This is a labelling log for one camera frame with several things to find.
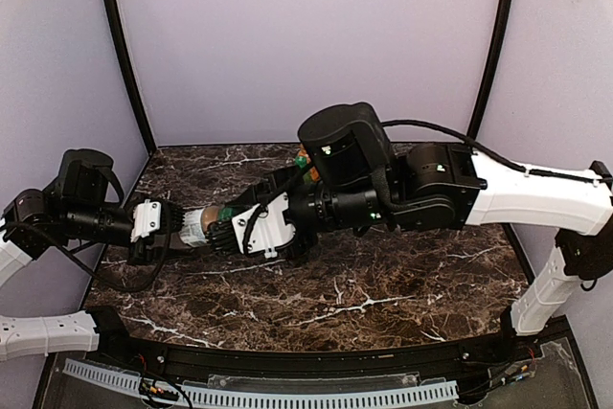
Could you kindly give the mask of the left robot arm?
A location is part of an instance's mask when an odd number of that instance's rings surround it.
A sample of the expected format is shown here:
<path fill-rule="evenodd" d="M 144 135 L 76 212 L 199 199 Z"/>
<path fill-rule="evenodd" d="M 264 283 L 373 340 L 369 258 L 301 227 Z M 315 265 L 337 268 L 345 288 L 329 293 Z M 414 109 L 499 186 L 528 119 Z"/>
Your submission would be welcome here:
<path fill-rule="evenodd" d="M 1 215 L 1 281 L 56 248 L 88 275 L 77 254 L 98 243 L 128 251 L 130 265 L 151 265 L 134 286 L 97 280 L 123 293 L 150 288 L 167 261 L 191 256 L 188 214 L 164 199 L 124 203 L 125 194 L 107 154 L 88 148 L 64 152 L 57 177 L 44 189 L 20 193 Z M 60 316 L 1 319 L 1 358 L 55 352 L 94 352 L 127 331 L 111 307 Z"/>

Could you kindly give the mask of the coffee latte bottle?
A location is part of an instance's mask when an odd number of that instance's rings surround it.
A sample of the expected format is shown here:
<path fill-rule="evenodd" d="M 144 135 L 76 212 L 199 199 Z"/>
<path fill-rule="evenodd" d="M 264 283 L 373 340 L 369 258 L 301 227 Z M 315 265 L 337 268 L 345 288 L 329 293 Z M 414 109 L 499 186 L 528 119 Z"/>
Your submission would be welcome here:
<path fill-rule="evenodd" d="M 181 242 L 192 248 L 206 245 L 207 230 L 218 221 L 221 210 L 220 206 L 210 206 L 186 212 L 178 233 Z"/>

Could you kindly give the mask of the green bottle cap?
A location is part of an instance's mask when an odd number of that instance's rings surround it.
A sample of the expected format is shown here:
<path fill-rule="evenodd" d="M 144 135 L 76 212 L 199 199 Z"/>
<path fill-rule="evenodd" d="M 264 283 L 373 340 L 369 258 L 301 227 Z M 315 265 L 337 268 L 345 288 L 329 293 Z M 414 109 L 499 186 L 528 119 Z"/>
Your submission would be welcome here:
<path fill-rule="evenodd" d="M 219 210 L 217 219 L 220 221 L 231 219 L 236 213 L 236 210 L 232 207 L 223 207 Z"/>

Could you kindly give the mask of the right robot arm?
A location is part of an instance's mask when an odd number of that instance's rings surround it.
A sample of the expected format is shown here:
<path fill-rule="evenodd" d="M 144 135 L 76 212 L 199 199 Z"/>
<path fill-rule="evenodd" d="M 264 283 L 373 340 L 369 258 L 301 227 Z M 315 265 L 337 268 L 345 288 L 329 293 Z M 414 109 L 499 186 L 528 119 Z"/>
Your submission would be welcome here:
<path fill-rule="evenodd" d="M 502 318 L 516 336 L 541 332 L 584 282 L 612 269 L 612 176 L 601 162 L 550 170 L 513 162 L 455 130 L 398 155 L 366 102 L 310 116 L 301 164 L 269 172 L 206 227 L 220 254 L 303 255 L 322 233 L 460 230 L 489 223 L 556 228 L 551 255 Z"/>

